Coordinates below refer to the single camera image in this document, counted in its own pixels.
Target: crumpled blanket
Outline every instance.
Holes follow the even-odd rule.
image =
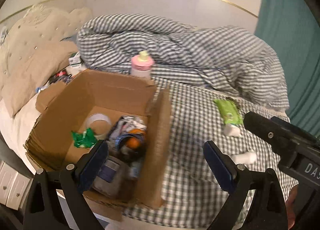
[[[152,76],[241,96],[275,110],[289,108],[275,51],[239,27],[195,29],[146,14],[114,14],[84,24],[77,36],[89,68],[128,74],[130,60],[148,51]]]

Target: white drawer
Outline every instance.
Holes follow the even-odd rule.
[[[18,210],[30,179],[18,173],[10,189],[6,206]]]
[[[18,172],[5,162],[0,170],[0,203],[7,203],[8,195]]]

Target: gingham fabric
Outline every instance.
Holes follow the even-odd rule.
[[[155,60],[155,77],[242,96],[277,110],[289,107],[275,51],[243,28],[194,29],[158,16],[114,14],[83,25],[77,46],[90,68],[129,71],[131,58],[146,50]]]
[[[222,153],[232,155],[247,151],[257,154],[257,161],[248,169],[265,171],[273,168],[279,178],[284,198],[297,181],[279,171],[279,156],[269,144],[240,126],[241,137],[223,134],[223,120],[214,99],[226,96],[200,87],[190,86],[162,78],[154,78],[158,88],[170,89],[172,107],[170,148],[164,174],[162,198],[164,206],[159,210],[129,208],[125,216],[161,226],[181,228],[207,227],[220,211],[228,193],[221,190],[203,156],[203,144],[213,140]],[[237,100],[240,113],[254,111],[264,117],[279,116],[246,100]],[[242,223],[249,210],[253,191],[250,191],[238,218]]]

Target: human hand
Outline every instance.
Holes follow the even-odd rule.
[[[296,220],[296,215],[294,214],[294,211],[293,211],[293,203],[294,203],[294,200],[296,199],[297,193],[298,193],[298,185],[294,186],[290,190],[289,197],[285,202],[285,206],[287,208],[288,229],[294,226],[294,223]]]

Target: white mattress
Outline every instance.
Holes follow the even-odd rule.
[[[24,144],[29,134],[40,116],[36,110],[37,94],[15,115],[14,118],[9,116],[5,107],[4,100],[0,101],[0,131],[10,149],[12,149],[35,174],[36,170],[26,157]]]

